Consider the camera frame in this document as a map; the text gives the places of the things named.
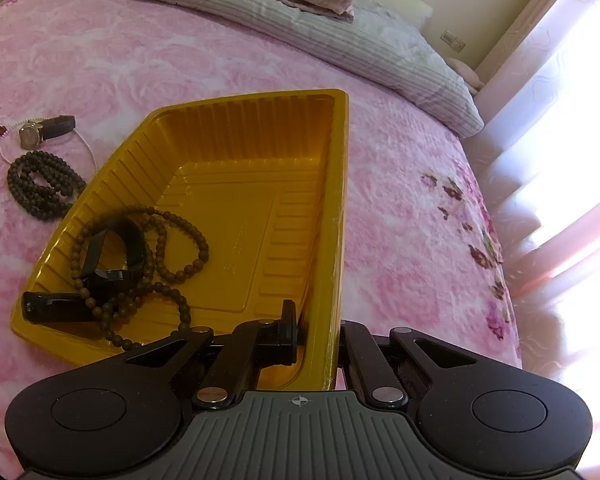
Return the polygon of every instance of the wristwatch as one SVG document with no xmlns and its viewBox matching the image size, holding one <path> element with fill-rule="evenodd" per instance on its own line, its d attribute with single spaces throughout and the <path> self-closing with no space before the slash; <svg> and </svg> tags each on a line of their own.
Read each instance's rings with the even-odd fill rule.
<svg viewBox="0 0 600 480">
<path fill-rule="evenodd" d="M 27 121 L 19 130 L 20 147 L 23 150 L 35 150 L 44 140 L 54 139 L 72 132 L 75 128 L 75 117 L 61 115 L 44 121 Z"/>
</svg>

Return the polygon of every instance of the triangular cutout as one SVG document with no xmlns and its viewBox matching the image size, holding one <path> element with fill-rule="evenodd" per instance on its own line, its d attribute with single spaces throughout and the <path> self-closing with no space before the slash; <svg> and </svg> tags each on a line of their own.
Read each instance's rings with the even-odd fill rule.
<svg viewBox="0 0 600 480">
<path fill-rule="evenodd" d="M 427 354 L 429 359 L 435 362 L 440 368 L 456 368 L 459 366 L 472 365 L 476 362 L 475 359 L 472 359 L 471 357 L 440 346 L 428 339 L 417 339 L 415 343 L 425 354 Z"/>
<path fill-rule="evenodd" d="M 169 360 L 186 344 L 186 339 L 171 341 L 166 345 L 156 348 L 155 350 L 149 350 L 143 354 L 131 357 L 130 359 L 127 359 L 126 362 L 130 365 L 161 368 L 167 364 Z"/>
</svg>

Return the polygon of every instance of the wall socket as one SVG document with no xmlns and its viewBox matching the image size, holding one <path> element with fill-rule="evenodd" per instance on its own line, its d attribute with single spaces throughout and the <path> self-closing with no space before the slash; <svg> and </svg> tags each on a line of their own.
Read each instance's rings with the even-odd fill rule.
<svg viewBox="0 0 600 480">
<path fill-rule="evenodd" d="M 460 52 L 465 47 L 464 41 L 457 38 L 454 34 L 445 30 L 440 36 L 440 39 L 444 41 L 448 46 L 450 46 L 456 52 Z"/>
</svg>

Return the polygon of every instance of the crosshair symbol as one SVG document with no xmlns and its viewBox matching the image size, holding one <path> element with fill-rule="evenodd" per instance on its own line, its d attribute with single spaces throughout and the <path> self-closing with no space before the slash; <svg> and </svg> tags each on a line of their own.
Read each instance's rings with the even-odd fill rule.
<svg viewBox="0 0 600 480">
<path fill-rule="evenodd" d="M 303 397 L 302 395 L 298 395 L 297 397 L 291 399 L 291 402 L 294 403 L 296 406 L 304 406 L 306 403 L 311 401 L 306 397 Z"/>
</svg>

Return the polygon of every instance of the pink floral blanket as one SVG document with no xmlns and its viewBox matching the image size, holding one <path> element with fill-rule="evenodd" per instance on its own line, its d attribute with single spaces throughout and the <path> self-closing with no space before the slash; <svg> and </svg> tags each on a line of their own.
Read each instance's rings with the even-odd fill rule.
<svg viewBox="0 0 600 480">
<path fill-rule="evenodd" d="M 394 92 L 222 19 L 143 0 L 11 0 L 0 6 L 0 124 L 74 114 L 103 163 L 151 110 L 247 92 L 341 88 L 350 96 L 343 312 L 386 334 L 412 326 L 520 365 L 499 246 L 460 142 Z M 75 137 L 45 149 L 85 179 Z M 17 139 L 5 140 L 13 160 Z M 9 329 L 55 224 L 11 198 L 0 158 L 0 473 L 20 467 L 4 412 L 65 370 Z"/>
</svg>

